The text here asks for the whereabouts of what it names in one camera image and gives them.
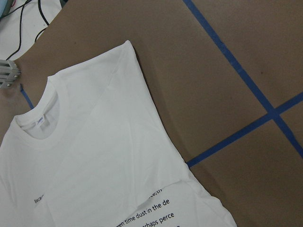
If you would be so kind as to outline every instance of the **shirt sleeve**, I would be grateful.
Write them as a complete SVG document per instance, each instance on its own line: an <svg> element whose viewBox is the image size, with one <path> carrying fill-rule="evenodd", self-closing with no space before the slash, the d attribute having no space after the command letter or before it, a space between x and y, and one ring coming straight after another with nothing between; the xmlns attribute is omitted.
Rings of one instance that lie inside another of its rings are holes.
<svg viewBox="0 0 303 227"><path fill-rule="evenodd" d="M17 209L0 178L0 223L2 227L21 227Z"/></svg>

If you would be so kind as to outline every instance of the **black wire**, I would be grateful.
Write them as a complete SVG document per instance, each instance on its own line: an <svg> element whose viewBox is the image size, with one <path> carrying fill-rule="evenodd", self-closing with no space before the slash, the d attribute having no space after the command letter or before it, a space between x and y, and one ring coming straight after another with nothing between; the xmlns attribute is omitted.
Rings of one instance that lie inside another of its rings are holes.
<svg viewBox="0 0 303 227"><path fill-rule="evenodd" d="M20 9L21 7L24 7L26 4L30 3L32 0L28 0L26 1L23 5L19 6L18 8L15 8L13 11L11 11L9 14L2 16L0 19L5 18L7 16L9 16L10 14L12 14L13 12L15 12L16 10Z"/></svg>
<svg viewBox="0 0 303 227"><path fill-rule="evenodd" d="M45 29L43 29L43 30L41 30L39 33L38 33L38 35L36 36L36 38L35 38L35 42L37 41L37 39L38 39L38 37L39 37L39 35L42 33L42 32L44 32L46 30L46 28Z"/></svg>
<svg viewBox="0 0 303 227"><path fill-rule="evenodd" d="M18 49L13 52L6 60L10 59L11 56L13 56L14 54L16 54L19 50L20 50L20 47L21 47L21 22L22 22L22 14L23 14L23 10L24 10L24 7L26 4L28 4L31 0L27 0L23 5L22 5L22 10L21 10L21 14L20 14L20 24L19 24L19 47Z"/></svg>
<svg viewBox="0 0 303 227"><path fill-rule="evenodd" d="M39 8L39 12L40 12L40 14L41 14L43 20L46 22L47 25L49 25L48 21L46 20L44 14L43 14L43 12L42 12L42 9L41 9L41 0L38 0L38 8Z"/></svg>

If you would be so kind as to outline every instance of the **white t-shirt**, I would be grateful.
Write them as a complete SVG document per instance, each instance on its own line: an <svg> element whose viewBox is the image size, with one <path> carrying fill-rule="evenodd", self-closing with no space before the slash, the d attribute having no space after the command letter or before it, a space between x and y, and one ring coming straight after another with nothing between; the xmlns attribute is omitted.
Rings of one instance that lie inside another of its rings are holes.
<svg viewBox="0 0 303 227"><path fill-rule="evenodd" d="M170 141L129 41L48 77L4 137L0 190L5 227L236 226Z"/></svg>

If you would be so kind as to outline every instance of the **shirt tag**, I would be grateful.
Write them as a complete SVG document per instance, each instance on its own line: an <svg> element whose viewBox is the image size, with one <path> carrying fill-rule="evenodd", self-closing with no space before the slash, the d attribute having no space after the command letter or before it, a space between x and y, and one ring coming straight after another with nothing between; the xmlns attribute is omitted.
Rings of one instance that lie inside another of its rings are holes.
<svg viewBox="0 0 303 227"><path fill-rule="evenodd" d="M45 122L44 115L42 115L38 121L36 121L36 126L40 127Z"/></svg>

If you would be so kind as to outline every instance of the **metal bracket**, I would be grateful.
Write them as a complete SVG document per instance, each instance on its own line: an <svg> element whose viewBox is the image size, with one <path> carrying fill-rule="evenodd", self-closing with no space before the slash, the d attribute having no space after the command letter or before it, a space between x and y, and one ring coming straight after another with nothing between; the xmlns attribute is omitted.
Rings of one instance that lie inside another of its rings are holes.
<svg viewBox="0 0 303 227"><path fill-rule="evenodd" d="M9 88L12 86L20 73L14 61L0 60L0 88Z"/></svg>

